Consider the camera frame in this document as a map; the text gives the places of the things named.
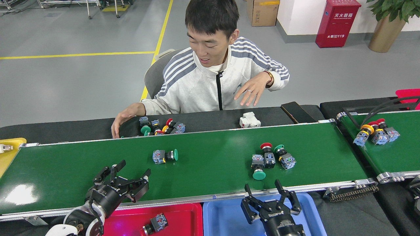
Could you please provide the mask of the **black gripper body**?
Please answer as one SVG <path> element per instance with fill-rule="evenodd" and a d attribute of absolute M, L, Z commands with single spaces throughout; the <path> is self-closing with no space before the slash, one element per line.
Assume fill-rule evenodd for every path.
<path fill-rule="evenodd" d="M 303 225 L 295 223 L 290 211 L 262 210 L 259 216 L 267 236 L 305 236 Z"/>
<path fill-rule="evenodd" d="M 91 187 L 86 194 L 86 203 L 93 197 L 94 204 L 101 207 L 105 218 L 109 218 L 120 205 L 127 193 L 126 187 L 113 187 L 110 185 L 98 185 Z"/>

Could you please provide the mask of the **person's left hand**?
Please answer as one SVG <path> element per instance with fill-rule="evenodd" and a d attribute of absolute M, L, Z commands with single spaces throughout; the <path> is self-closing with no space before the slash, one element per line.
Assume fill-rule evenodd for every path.
<path fill-rule="evenodd" d="M 235 94 L 234 100 L 241 98 L 241 106 L 256 106 L 262 93 L 274 83 L 274 78 L 268 72 L 260 72 L 258 75 L 249 79 Z"/>

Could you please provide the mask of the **person's right hand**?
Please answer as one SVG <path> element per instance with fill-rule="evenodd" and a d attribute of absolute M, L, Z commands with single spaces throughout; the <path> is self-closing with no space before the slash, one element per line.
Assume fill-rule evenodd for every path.
<path fill-rule="evenodd" d="M 112 138 L 116 139 L 120 137 L 119 128 L 123 123 L 135 116 L 145 116 L 145 114 L 146 110 L 143 103 L 132 103 L 130 106 L 118 113 L 111 125 Z"/>

